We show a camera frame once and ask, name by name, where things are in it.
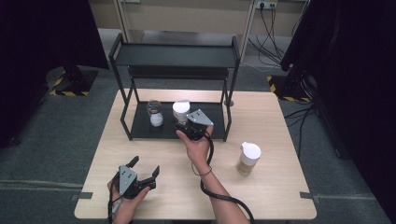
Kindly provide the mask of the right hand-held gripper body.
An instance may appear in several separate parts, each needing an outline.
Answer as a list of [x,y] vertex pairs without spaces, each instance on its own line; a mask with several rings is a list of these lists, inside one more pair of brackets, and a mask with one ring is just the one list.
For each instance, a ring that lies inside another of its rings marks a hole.
[[201,109],[188,114],[187,119],[185,123],[187,130],[181,131],[192,141],[200,140],[205,135],[207,127],[214,125],[214,122]]

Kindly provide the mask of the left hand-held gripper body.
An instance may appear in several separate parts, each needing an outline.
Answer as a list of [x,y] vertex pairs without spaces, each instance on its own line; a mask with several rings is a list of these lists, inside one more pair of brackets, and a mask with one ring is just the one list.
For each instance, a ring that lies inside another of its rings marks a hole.
[[156,178],[151,176],[144,180],[138,180],[137,173],[125,165],[119,168],[119,175],[119,193],[124,198],[133,199],[145,188],[156,188]]

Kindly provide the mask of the white-lid jar of white granules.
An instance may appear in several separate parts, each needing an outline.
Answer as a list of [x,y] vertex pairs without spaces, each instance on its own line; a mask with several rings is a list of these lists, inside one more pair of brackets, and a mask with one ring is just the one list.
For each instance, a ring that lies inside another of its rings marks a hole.
[[188,119],[187,115],[190,113],[191,103],[189,100],[181,100],[173,103],[173,115],[177,122],[185,124]]

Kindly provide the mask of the glass jar with faceted lid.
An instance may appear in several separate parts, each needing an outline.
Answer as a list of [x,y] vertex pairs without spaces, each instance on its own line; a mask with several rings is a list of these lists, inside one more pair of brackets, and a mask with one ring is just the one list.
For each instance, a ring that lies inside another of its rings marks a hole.
[[163,125],[162,104],[157,100],[149,100],[147,103],[149,121],[153,127]]

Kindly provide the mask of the white-lid jar of brown powder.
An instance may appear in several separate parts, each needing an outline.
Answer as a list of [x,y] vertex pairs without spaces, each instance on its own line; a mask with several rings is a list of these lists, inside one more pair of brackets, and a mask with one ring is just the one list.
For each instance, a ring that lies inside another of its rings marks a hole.
[[259,146],[253,143],[244,142],[241,144],[241,153],[236,164],[237,171],[242,175],[249,175],[262,155]]

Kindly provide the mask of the black metal shelf rack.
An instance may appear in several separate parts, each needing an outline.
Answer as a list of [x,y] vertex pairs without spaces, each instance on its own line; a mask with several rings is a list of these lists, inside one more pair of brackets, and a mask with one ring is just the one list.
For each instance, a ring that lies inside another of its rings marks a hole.
[[120,123],[130,140],[135,138],[174,137],[176,119],[172,101],[162,100],[163,125],[153,127],[149,121],[147,102],[139,98],[135,82],[138,79],[204,80],[223,83],[217,102],[192,101],[191,106],[204,113],[219,129],[214,139],[225,141],[232,125],[232,96],[240,56],[236,39],[229,46],[167,45],[125,43],[118,35],[108,55],[118,82],[124,107]]

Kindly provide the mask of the person's left hand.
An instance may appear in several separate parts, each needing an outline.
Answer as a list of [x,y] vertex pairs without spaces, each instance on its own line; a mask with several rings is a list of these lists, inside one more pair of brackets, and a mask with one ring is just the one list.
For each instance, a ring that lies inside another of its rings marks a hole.
[[149,193],[149,188],[143,189],[135,198],[126,199],[120,196],[118,189],[109,181],[107,188],[111,193],[110,219],[111,224],[130,224],[134,219],[135,211],[138,205],[144,200]]

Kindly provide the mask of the person's right hand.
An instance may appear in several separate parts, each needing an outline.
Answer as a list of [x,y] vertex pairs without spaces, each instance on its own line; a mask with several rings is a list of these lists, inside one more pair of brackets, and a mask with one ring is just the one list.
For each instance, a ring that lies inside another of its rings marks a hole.
[[206,161],[210,148],[208,140],[202,137],[200,140],[192,141],[180,130],[176,130],[176,134],[184,142],[188,158],[195,167],[198,176],[208,175],[211,172],[211,168]]

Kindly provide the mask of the grey tape strip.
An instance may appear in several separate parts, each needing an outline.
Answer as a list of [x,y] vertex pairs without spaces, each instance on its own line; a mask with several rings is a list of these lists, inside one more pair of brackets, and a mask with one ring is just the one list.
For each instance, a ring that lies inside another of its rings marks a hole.
[[320,198],[318,195],[315,195],[311,192],[300,192],[300,197],[302,199],[310,199],[312,200],[314,203],[320,203]]
[[92,192],[78,192],[71,196],[71,201],[76,202],[79,199],[90,199],[92,197]]

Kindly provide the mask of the black stand base striped tape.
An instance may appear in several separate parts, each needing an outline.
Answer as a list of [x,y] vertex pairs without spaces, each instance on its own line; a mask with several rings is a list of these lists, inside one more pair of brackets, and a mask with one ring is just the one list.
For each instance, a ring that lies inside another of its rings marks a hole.
[[271,75],[267,77],[270,91],[279,100],[309,103],[312,96],[304,85],[304,74],[295,68],[290,68],[285,76]]
[[78,66],[66,67],[56,79],[50,95],[87,96],[91,90],[98,72],[96,70],[81,70]]

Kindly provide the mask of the dark curtain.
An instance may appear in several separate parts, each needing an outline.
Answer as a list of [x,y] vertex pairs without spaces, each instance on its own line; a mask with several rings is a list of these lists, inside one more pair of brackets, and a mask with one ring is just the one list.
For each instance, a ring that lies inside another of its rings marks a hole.
[[396,224],[396,0],[310,0],[281,67],[316,81],[338,148]]
[[89,0],[0,0],[0,148],[7,147],[61,66],[107,69]]

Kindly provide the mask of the beige desk with white frame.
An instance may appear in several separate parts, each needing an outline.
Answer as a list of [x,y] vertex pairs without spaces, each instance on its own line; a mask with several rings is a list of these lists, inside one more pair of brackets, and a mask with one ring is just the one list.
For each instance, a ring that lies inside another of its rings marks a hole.
[[140,42],[146,31],[225,34],[236,37],[243,54],[256,0],[88,0],[96,25],[119,29],[128,42]]

